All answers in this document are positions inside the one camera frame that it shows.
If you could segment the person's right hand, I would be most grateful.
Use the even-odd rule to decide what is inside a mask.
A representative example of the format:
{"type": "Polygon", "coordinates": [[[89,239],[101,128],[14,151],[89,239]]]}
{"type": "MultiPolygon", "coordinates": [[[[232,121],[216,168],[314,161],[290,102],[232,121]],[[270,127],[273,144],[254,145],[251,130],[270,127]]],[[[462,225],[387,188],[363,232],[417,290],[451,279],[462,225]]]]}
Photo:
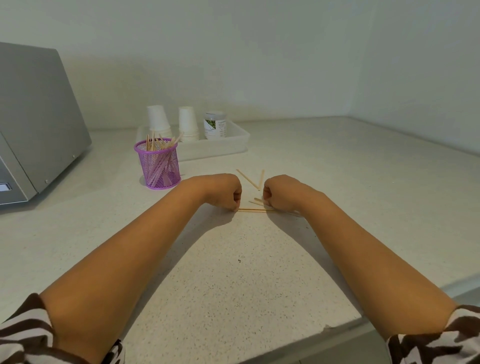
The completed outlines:
{"type": "Polygon", "coordinates": [[[272,192],[272,205],[269,206],[290,213],[301,214],[310,198],[315,195],[312,187],[284,174],[268,178],[264,185],[272,192]]]}

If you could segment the person's left hand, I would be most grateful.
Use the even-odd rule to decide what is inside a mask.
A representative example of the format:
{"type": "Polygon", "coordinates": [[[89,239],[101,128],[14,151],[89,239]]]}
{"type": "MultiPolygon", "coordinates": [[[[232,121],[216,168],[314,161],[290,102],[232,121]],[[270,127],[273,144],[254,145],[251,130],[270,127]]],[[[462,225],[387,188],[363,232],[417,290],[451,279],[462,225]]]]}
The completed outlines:
{"type": "Polygon", "coordinates": [[[193,181],[201,203],[232,211],[233,192],[241,185],[236,175],[230,173],[201,175],[193,177],[193,181]]]}

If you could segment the person's right forearm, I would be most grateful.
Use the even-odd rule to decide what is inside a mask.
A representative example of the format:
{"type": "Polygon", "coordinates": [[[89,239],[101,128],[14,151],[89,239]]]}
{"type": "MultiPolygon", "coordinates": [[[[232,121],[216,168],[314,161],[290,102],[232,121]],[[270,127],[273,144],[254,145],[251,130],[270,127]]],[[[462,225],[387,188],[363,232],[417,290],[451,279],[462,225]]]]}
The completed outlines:
{"type": "Polygon", "coordinates": [[[443,331],[457,305],[433,282],[323,192],[303,188],[295,209],[308,221],[383,338],[443,331]]]}

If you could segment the person's left forearm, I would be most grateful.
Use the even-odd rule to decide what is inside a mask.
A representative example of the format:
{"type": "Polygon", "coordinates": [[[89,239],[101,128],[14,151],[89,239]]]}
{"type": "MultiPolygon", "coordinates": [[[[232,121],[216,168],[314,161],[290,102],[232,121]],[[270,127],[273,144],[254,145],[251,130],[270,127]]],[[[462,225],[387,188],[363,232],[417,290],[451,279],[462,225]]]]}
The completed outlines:
{"type": "Polygon", "coordinates": [[[100,364],[204,197],[195,179],[181,182],[40,294],[54,348],[100,364]]]}

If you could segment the clear plastic tray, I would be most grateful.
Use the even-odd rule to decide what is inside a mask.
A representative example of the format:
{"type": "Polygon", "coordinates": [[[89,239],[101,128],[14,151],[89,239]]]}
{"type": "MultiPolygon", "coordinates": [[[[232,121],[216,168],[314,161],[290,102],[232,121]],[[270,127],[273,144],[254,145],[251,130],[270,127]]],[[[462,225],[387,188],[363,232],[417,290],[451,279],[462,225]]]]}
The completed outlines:
{"type": "Polygon", "coordinates": [[[226,137],[212,140],[205,138],[203,124],[198,125],[198,141],[178,143],[177,157],[180,162],[238,154],[248,150],[250,134],[239,125],[227,120],[226,137]]]}

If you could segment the clear jar with green label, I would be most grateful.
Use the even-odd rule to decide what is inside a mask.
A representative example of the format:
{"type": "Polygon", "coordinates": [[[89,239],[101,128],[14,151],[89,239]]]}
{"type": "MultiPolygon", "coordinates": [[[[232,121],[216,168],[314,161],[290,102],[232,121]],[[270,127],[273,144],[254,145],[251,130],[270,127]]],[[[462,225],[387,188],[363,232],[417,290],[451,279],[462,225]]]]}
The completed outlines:
{"type": "Polygon", "coordinates": [[[226,113],[208,111],[204,114],[204,135],[207,140],[218,140],[227,136],[226,113]]]}

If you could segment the stack of white paper cups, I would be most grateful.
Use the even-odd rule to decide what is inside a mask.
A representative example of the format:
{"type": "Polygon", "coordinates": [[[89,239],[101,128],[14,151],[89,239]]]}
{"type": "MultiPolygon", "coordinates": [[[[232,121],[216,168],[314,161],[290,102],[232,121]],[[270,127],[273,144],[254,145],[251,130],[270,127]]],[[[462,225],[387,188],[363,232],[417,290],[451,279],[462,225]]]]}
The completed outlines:
{"type": "Polygon", "coordinates": [[[149,129],[154,138],[173,137],[171,125],[162,105],[147,106],[149,129]]]}
{"type": "Polygon", "coordinates": [[[178,126],[181,142],[196,142],[200,140],[199,127],[196,121],[195,110],[192,106],[178,108],[178,126]]]}

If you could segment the grey metal machine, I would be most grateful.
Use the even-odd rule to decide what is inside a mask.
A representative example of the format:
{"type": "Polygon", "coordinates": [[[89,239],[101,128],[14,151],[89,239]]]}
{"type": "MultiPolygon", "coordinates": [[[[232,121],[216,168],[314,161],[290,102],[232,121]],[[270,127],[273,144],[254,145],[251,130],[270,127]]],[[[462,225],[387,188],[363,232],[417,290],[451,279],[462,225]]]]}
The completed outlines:
{"type": "Polygon", "coordinates": [[[58,51],[0,42],[0,206],[42,193],[91,144],[58,51]]]}

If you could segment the brown white striped right sleeve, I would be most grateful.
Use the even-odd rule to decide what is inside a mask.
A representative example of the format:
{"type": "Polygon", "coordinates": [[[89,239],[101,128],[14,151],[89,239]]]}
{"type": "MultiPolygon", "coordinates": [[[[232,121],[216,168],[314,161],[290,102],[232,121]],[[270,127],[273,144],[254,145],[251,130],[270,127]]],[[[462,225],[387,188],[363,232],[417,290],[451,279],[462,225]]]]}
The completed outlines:
{"type": "Polygon", "coordinates": [[[387,340],[391,364],[480,364],[480,307],[460,305],[439,333],[387,340]]]}

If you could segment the brown white striped sleeve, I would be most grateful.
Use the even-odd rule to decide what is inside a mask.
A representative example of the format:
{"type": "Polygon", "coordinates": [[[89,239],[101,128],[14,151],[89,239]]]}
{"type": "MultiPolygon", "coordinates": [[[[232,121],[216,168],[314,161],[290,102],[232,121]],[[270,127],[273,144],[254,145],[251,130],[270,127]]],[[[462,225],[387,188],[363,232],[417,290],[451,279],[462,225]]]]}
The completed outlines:
{"type": "Polygon", "coordinates": [[[460,305],[439,333],[387,340],[391,364],[480,364],[480,307],[460,305]]]}
{"type": "Polygon", "coordinates": [[[124,364],[120,335],[138,295],[53,284],[0,323],[0,364],[124,364]]]}

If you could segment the brown white striped left sleeve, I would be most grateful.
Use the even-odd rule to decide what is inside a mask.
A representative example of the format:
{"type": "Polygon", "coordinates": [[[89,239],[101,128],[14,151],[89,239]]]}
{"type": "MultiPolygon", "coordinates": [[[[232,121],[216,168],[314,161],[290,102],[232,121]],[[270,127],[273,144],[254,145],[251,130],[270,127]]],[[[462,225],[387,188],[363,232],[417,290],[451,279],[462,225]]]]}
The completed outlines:
{"type": "Polygon", "coordinates": [[[120,335],[138,295],[53,284],[0,323],[0,364],[124,364],[120,335]]]}

